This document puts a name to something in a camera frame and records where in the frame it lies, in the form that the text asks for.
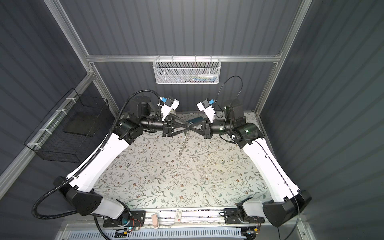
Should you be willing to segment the silver metal carabiner key holder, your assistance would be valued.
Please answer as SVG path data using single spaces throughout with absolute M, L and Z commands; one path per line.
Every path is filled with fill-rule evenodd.
M 190 131 L 185 132 L 184 141 L 183 141 L 183 143 L 182 143 L 181 148 L 179 149 L 179 155 L 180 155 L 180 156 L 183 154 L 183 151 L 185 150 L 185 148 L 186 148 L 186 146 L 187 146 L 187 142 L 188 142 L 188 140 L 189 140 L 189 138 L 190 138 L 190 133 L 191 133 Z

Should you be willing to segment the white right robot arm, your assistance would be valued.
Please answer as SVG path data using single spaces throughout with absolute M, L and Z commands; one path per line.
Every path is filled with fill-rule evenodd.
M 214 109 L 215 100 L 203 100 L 197 103 L 199 111 L 207 119 L 200 122 L 200 134 L 206 139 L 213 135 L 228 135 L 252 160 L 270 191 L 272 200 L 260 202 L 247 198 L 237 204 L 238 217 L 248 222 L 252 217 L 266 218 L 274 227 L 279 228 L 292 218 L 299 219 L 312 197 L 308 191 L 302 191 L 288 177 L 272 154 L 265 136 L 253 123 L 248 123 L 242 104 L 234 100 L 225 106 L 223 118 L 217 119 Z

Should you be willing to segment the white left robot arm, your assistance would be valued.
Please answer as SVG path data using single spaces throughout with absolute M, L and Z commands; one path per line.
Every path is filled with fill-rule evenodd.
M 179 102 L 172 98 L 157 97 L 159 103 L 153 107 L 151 100 L 137 93 L 124 104 L 128 113 L 120 111 L 102 143 L 89 157 L 65 178 L 56 179 L 55 189 L 74 208 L 64 213 L 107 217 L 124 225 L 131 219 L 130 209 L 119 200 L 102 196 L 94 186 L 102 173 L 128 146 L 144 132 L 162 131 L 164 137 L 173 137 L 192 130 L 196 122 L 187 122 L 172 114 Z

